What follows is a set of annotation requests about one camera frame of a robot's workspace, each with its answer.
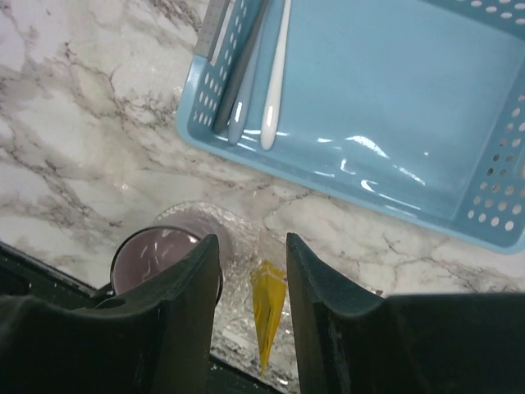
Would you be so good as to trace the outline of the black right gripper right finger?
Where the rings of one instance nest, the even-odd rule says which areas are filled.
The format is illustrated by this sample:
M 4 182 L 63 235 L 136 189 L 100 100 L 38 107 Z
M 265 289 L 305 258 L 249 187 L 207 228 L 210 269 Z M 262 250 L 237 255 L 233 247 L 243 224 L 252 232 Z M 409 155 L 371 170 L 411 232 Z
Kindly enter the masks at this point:
M 286 237 L 303 393 L 521 393 L 521 293 L 381 297 Z

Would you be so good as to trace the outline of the purple grey mug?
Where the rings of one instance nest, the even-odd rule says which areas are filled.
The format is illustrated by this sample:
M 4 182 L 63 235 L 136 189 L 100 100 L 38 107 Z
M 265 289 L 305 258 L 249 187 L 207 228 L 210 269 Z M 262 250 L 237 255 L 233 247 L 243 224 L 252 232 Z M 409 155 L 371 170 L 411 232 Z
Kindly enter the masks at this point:
M 112 259 L 110 283 L 113 294 L 123 295 L 169 271 L 175 284 L 187 285 L 205 264 L 208 242 L 202 234 L 181 227 L 156 225 L 141 229 L 119 246 Z

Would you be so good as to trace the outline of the yellow toothpaste tube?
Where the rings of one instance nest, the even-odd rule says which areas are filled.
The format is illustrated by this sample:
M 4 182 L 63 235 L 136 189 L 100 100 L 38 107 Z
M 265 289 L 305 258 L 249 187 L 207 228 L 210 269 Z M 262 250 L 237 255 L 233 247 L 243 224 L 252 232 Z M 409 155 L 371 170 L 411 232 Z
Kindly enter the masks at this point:
M 267 369 L 286 294 L 286 272 L 262 260 L 250 274 L 253 319 L 258 341 L 261 375 Z

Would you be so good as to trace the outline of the clear textured glass tray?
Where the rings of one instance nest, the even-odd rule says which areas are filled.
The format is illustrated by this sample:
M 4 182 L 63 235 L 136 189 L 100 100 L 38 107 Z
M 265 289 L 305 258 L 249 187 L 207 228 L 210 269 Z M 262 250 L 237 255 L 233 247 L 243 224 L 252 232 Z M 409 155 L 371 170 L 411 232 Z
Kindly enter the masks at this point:
M 285 268 L 284 238 L 221 207 L 198 201 L 170 207 L 153 223 L 180 227 L 199 236 L 206 231 L 217 234 L 223 288 L 215 309 L 212 355 L 281 392 L 300 392 L 289 298 L 284 301 L 265 373 L 260 368 L 253 318 L 251 274 L 264 260 Z

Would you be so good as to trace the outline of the light blue plastic basket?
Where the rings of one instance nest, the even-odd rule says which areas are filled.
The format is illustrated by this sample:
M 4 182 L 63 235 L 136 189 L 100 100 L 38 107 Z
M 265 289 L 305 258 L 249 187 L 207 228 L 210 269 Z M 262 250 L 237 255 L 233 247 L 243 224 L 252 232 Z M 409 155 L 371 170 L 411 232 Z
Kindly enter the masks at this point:
M 261 126 L 284 1 L 208 4 L 176 113 L 209 153 L 499 253 L 524 248 L 524 4 L 292 1 L 276 139 Z

